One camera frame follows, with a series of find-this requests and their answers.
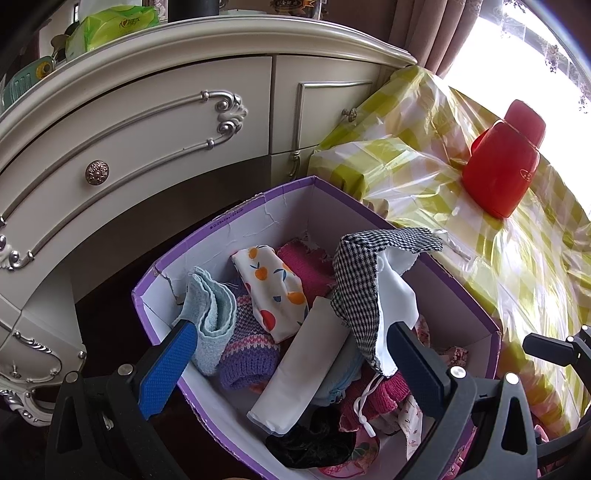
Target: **white fabric with fruit print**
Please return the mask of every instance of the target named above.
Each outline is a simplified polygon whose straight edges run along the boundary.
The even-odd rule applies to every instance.
[[[252,297],[252,313],[275,343],[294,336],[308,315],[300,278],[268,245],[232,255],[234,266]]]

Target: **plastic tablecloth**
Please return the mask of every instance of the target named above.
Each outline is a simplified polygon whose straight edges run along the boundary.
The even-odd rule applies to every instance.
[[[589,322],[591,224],[571,191],[542,157],[509,219],[485,213],[460,176],[470,145],[497,117],[421,67],[395,72],[357,113],[319,145],[308,174],[394,225],[440,231],[447,246],[436,260],[501,328],[498,375],[519,375],[550,435],[576,427],[589,394],[573,368],[521,346],[531,332],[563,340]]]

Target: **purple knit fabric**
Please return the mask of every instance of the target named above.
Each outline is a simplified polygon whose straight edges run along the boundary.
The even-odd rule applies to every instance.
[[[238,390],[268,381],[277,369],[280,352],[279,345],[252,314],[252,300],[242,279],[227,285],[236,296],[236,327],[218,369],[222,387]]]

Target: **dresser drawer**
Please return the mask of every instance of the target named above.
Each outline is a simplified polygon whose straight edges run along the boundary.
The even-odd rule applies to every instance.
[[[271,153],[312,147],[376,89],[380,66],[354,60],[275,59]]]
[[[81,342],[67,342],[40,320],[22,316],[0,348],[0,375],[22,385],[56,385],[85,357]]]
[[[0,235],[25,259],[0,269],[2,294],[22,308],[115,216],[183,180],[268,154],[270,84],[270,57],[182,67],[114,90],[37,138],[0,176]]]

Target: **silver drawer trim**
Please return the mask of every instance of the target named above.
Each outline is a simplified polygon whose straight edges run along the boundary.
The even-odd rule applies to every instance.
[[[31,261],[35,259],[35,256],[39,253],[39,251],[47,245],[47,243],[60,231],[62,230],[68,223],[70,223],[74,218],[84,212],[86,209],[94,205],[100,199],[107,196],[109,193],[113,192],[114,190],[122,187],[123,185],[129,183],[132,180],[142,176],[149,171],[158,168],[168,162],[176,160],[177,158],[183,157],[185,155],[194,153],[198,150],[211,150],[213,147],[217,145],[221,145],[228,140],[230,140],[236,133],[240,131],[242,128],[242,123],[245,117],[248,114],[248,110],[242,104],[242,98],[239,95],[234,93],[219,91],[219,92],[208,92],[207,90],[202,91],[198,95],[188,96],[179,100],[175,100],[173,102],[165,103],[158,107],[152,108],[147,110],[141,114],[135,115],[129,119],[126,119],[113,127],[110,127],[106,130],[103,130],[101,133],[95,135],[94,137],[88,139],[80,146],[72,149],[62,158],[60,158],[57,162],[55,162],[50,168],[43,172],[42,175],[39,175],[23,192],[16,198],[16,200],[11,203],[8,207],[6,212],[2,215],[3,222],[0,223],[0,229],[6,225],[6,222],[9,216],[14,212],[14,210],[18,207],[18,205],[27,198],[27,196],[36,188],[38,187],[49,175],[54,173],[58,168],[62,165],[66,164],[69,160],[71,160],[74,156],[78,155],[81,151],[87,149],[92,144],[98,142],[99,140],[105,138],[106,136],[112,134],[113,132],[127,127],[130,124],[136,123],[140,120],[153,116],[157,113],[178,107],[180,105],[184,105],[190,102],[207,102],[210,99],[219,99],[219,101],[215,105],[216,112],[218,112],[217,121],[219,122],[217,126],[217,132],[220,134],[217,138],[208,138],[207,140],[198,143],[189,148],[182,148],[177,150],[174,153],[169,155],[165,155],[164,157],[160,157],[159,159],[144,165],[141,168],[133,171],[129,175],[120,178],[119,180],[105,184],[106,186],[98,191],[95,195],[89,198],[87,201],[82,203],[80,206],[75,208],[71,211],[66,217],[64,217],[54,228],[52,228],[33,248],[31,248],[24,257],[21,257],[21,254],[17,250],[12,250],[8,255],[8,263],[1,263],[0,268],[6,268],[8,271],[12,272],[15,270],[20,270],[21,268],[26,267]],[[4,237],[5,245],[8,245],[8,241],[6,237]]]

